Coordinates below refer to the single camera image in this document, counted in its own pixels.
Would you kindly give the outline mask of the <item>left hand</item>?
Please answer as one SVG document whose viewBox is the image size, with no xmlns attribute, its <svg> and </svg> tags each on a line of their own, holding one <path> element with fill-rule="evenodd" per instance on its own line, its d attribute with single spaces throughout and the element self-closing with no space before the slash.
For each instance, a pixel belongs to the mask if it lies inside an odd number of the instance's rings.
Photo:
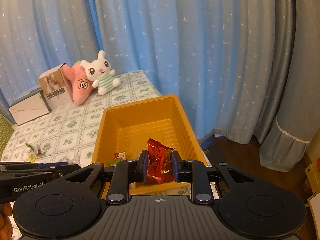
<svg viewBox="0 0 320 240">
<path fill-rule="evenodd" d="M 10 203 L 6 203 L 1 207 L 0 215 L 0 240 L 11 240 L 13 227 L 10 221 L 12 216 L 12 207 Z"/>
</svg>

